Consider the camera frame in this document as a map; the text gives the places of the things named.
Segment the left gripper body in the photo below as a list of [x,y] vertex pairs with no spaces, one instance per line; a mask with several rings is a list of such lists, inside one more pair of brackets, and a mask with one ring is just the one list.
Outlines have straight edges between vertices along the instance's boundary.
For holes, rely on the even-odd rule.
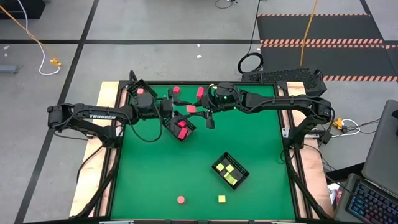
[[167,95],[155,97],[155,114],[161,122],[163,122],[165,118],[171,118],[174,115],[173,98],[174,90],[172,88],[167,90]]

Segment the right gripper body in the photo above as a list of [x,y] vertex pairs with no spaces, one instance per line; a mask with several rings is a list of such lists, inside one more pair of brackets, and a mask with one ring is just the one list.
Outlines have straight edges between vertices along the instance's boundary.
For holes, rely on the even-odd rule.
[[203,96],[210,102],[210,111],[240,110],[242,108],[241,93],[230,82],[210,84],[205,88]]

